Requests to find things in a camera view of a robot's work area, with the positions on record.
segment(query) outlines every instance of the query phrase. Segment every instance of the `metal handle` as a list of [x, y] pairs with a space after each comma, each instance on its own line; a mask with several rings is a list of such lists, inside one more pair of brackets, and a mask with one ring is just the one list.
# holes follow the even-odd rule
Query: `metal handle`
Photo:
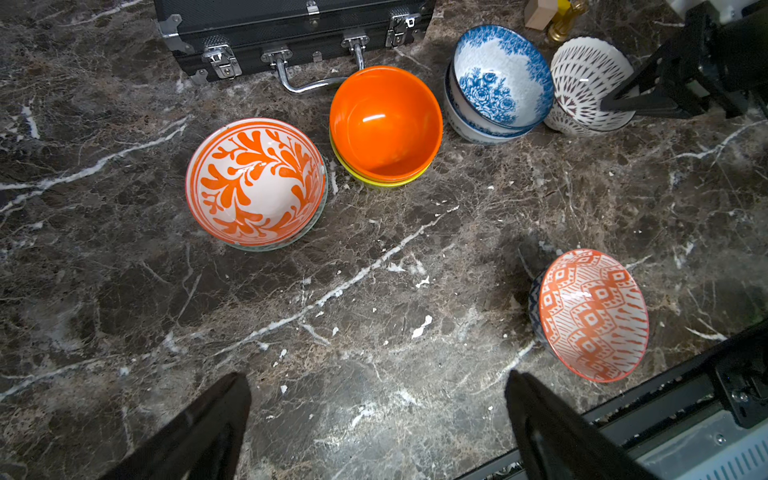
[[[347, 47], [349, 52], [355, 55], [355, 61], [357, 63], [357, 69], [363, 70], [366, 67], [366, 61], [362, 57], [362, 52], [366, 49], [366, 43], [368, 43], [368, 36], [365, 33], [355, 32], [350, 35], [344, 36], [342, 46]], [[269, 63], [277, 70], [277, 77], [280, 80], [280, 84], [289, 92], [296, 95], [303, 95], [310, 93], [311, 91], [318, 90], [319, 88], [329, 87], [332, 85], [342, 84], [348, 77], [330, 77], [323, 80], [313, 81], [301, 87], [294, 87], [288, 80], [288, 72], [286, 71], [286, 64], [288, 59], [293, 56], [291, 50], [288, 47], [278, 47], [265, 50], [261, 55], [261, 60]]]
[[284, 60], [278, 59], [277, 63], [275, 64], [275, 68], [277, 68], [277, 77], [280, 79], [280, 84], [284, 86], [285, 89], [291, 92], [292, 94], [297, 94], [297, 95], [309, 93], [311, 91], [317, 90], [318, 88], [341, 84], [346, 80], [346, 77], [331, 77], [331, 78], [324, 78], [323, 80], [313, 81], [312, 83], [308, 83], [301, 87], [294, 87], [288, 81], [288, 73], [286, 72], [286, 62]]

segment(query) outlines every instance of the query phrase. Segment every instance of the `blue floral bowl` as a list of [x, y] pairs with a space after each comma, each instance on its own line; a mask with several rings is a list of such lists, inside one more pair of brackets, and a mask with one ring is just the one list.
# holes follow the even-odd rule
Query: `blue floral bowl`
[[463, 99], [485, 120], [481, 127], [522, 131], [541, 123], [552, 107], [554, 83], [546, 60], [508, 28], [481, 25], [467, 31], [452, 67]]
[[451, 67], [449, 66], [445, 73], [443, 85], [443, 94], [445, 95], [445, 116], [456, 133], [465, 140], [480, 145], [498, 145], [508, 142], [513, 138], [522, 137], [531, 131], [531, 128], [525, 128], [522, 131], [512, 134], [497, 134], [493, 130], [489, 131], [480, 127], [475, 123], [477, 121], [476, 118], [470, 120], [459, 110], [459, 108], [468, 108], [468, 104], [464, 101], [461, 94], [458, 93], [458, 87], [452, 79], [453, 75], [451, 74]]

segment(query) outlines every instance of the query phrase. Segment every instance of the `yellow object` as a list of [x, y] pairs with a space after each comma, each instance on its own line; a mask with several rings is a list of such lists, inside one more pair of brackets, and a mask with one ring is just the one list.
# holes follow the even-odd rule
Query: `yellow object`
[[558, 12], [552, 17], [553, 22], [559, 22], [565, 12], [571, 7], [571, 3], [568, 0], [558, 0]]
[[344, 167], [344, 170], [348, 171], [350, 175], [355, 177], [357, 180], [360, 180], [364, 184], [373, 185], [374, 187], [392, 188], [392, 187], [401, 187], [405, 184], [409, 184], [413, 182], [415, 179], [421, 177], [422, 174], [427, 171], [427, 168], [429, 168], [429, 165], [432, 164], [432, 162], [429, 162], [429, 165], [427, 165], [424, 170], [418, 172], [416, 175], [409, 178], [408, 180], [401, 180], [400, 182], [396, 182], [394, 184], [383, 184], [381, 182], [377, 182], [375, 180], [370, 180], [369, 178], [365, 178], [364, 176], [358, 174], [352, 168], [350, 168], [349, 165], [347, 165], [346, 162], [341, 158], [341, 155], [339, 155], [339, 151], [336, 149], [336, 144], [333, 142], [333, 136], [330, 136], [330, 139], [331, 139], [331, 148], [333, 149], [333, 153], [336, 155], [336, 159], [339, 161], [341, 166]]
[[565, 12], [563, 18], [553, 22], [547, 29], [547, 36], [556, 43], [563, 43], [568, 40], [568, 35], [574, 27], [576, 18], [580, 17], [589, 10], [588, 0], [574, 0], [571, 2], [571, 8]]

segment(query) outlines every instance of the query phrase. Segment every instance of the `orange floral bowl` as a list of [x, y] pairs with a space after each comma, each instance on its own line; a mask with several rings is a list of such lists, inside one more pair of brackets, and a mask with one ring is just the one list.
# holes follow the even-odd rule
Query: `orange floral bowl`
[[627, 269], [596, 250], [564, 253], [534, 280], [528, 316], [539, 340], [592, 382], [628, 376], [648, 347], [643, 293]]
[[316, 221], [325, 192], [326, 169], [315, 144], [271, 118], [220, 128], [187, 168], [187, 203], [195, 220], [243, 250], [271, 250], [298, 238]]

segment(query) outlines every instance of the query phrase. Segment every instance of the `white bowl with brown pattern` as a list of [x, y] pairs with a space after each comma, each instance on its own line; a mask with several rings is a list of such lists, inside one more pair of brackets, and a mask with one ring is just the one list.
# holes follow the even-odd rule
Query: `white bowl with brown pattern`
[[195, 220], [234, 247], [268, 247], [301, 232], [325, 190], [326, 170], [315, 144], [272, 118], [220, 128], [187, 168], [187, 203]]

